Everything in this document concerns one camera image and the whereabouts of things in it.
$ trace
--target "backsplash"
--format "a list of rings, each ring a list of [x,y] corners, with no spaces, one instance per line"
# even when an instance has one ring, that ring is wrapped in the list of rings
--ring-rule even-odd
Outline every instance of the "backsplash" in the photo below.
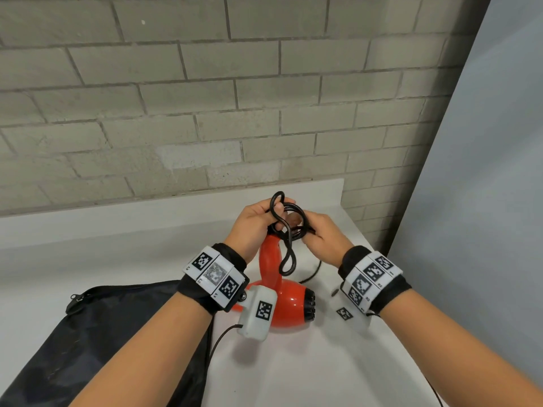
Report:
[[[344,177],[394,235],[489,0],[0,0],[0,215]]]

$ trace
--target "black bag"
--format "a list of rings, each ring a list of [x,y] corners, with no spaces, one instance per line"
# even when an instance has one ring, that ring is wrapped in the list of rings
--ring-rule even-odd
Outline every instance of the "black bag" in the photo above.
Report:
[[[0,407],[64,407],[176,291],[178,280],[101,286],[73,295],[66,317],[0,397]],[[212,326],[168,407],[200,407]]]

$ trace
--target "qr code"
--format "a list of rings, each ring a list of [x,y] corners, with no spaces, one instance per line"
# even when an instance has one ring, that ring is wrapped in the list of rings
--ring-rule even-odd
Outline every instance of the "qr code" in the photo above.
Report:
[[[236,281],[232,277],[228,276],[226,281],[219,288],[219,291],[223,293],[227,298],[232,298],[239,286],[240,285],[236,283]]]
[[[371,283],[367,278],[360,274],[356,278],[355,282],[352,283],[352,286],[356,288],[360,292],[360,294],[365,294],[366,291],[368,291],[371,287]]]
[[[209,263],[211,260],[213,260],[210,256],[208,256],[206,253],[201,253],[196,260],[192,262],[192,265],[196,267],[199,270],[203,270],[207,263]]]
[[[377,257],[375,259],[379,263],[381,267],[383,267],[385,270],[388,270],[392,267],[394,267],[394,264],[392,264],[389,260],[387,260],[384,256]]]
[[[352,314],[345,307],[341,307],[339,310],[336,310],[336,313],[339,314],[340,317],[345,321],[352,318]]]
[[[209,268],[202,274],[203,277],[207,278],[213,285],[218,286],[224,276],[227,275],[227,271],[222,268],[217,263],[213,263]]]
[[[384,274],[383,269],[375,263],[371,263],[369,266],[363,269],[362,272],[373,281],[379,280],[379,278]]]
[[[256,317],[262,320],[269,320],[270,315],[272,314],[273,305],[270,303],[267,303],[265,301],[261,301],[258,303],[258,309],[256,310]]]
[[[360,306],[360,302],[362,301],[362,295],[359,294],[353,287],[351,287],[351,289],[349,290],[348,296],[353,303],[355,303],[357,306]]]

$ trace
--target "forearm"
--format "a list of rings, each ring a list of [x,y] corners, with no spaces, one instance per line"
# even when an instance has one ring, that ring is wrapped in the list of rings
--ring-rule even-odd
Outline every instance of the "forearm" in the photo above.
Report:
[[[164,407],[211,319],[196,301],[175,293],[70,406]]]
[[[532,382],[415,291],[380,315],[451,407],[543,405]]]

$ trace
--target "person's left hand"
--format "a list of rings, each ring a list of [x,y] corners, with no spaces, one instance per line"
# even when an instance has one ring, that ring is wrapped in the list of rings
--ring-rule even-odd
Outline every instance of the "person's left hand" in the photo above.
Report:
[[[270,200],[271,198],[268,198],[246,206],[234,223],[227,239],[224,240],[224,244],[233,248],[247,264],[254,259],[266,238],[268,226],[277,221],[271,212],[266,212],[270,208]],[[285,202],[295,203],[295,200],[285,197]],[[275,200],[274,210],[282,218],[287,218],[287,213],[279,202],[279,198]]]

